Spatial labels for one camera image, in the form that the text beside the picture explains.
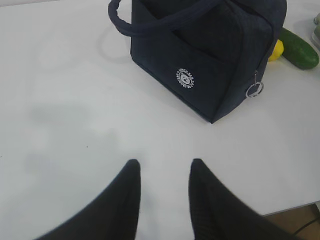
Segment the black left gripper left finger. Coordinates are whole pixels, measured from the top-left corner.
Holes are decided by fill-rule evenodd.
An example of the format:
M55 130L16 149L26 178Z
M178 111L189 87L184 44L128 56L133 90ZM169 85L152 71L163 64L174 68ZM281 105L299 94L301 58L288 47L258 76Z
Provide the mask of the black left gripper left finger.
M141 167L136 159L131 159L91 203L40 239L133 240L140 202Z

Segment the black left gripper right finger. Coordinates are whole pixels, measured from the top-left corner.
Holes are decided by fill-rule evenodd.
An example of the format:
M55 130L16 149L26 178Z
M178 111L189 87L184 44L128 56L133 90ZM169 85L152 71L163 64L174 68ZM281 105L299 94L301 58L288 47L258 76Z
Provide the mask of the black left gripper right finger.
M190 218L196 240L295 240L230 192L201 159L190 167Z

